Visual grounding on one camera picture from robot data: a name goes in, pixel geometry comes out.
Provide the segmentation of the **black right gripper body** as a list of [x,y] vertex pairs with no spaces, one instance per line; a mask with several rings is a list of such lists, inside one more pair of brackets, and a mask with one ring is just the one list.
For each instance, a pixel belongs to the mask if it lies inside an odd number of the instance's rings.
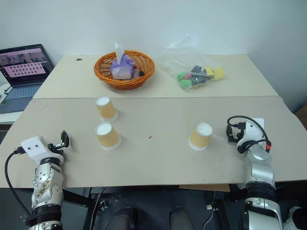
[[230,125],[230,127],[231,127],[230,142],[238,143],[244,136],[246,123],[238,122],[236,124]]

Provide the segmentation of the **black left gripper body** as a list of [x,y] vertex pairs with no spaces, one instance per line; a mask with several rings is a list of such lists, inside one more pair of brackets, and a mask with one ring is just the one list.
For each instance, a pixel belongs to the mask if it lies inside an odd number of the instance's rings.
[[54,148],[53,146],[54,144],[52,143],[47,144],[47,149],[49,152],[48,157],[62,159],[63,154],[64,154],[64,151],[62,150],[62,148]]

